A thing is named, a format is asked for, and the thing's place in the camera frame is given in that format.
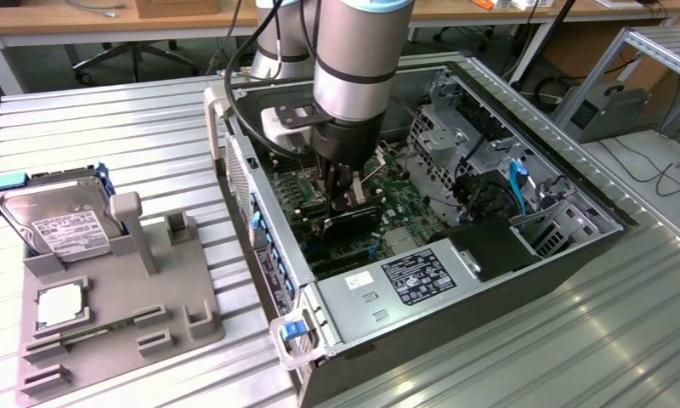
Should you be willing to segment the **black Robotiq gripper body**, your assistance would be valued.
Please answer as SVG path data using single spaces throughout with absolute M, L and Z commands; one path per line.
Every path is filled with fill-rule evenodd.
M 333 119 L 313 125 L 312 148 L 321 171 L 346 166 L 358 171 L 374 153 L 384 114 L 364 121 Z

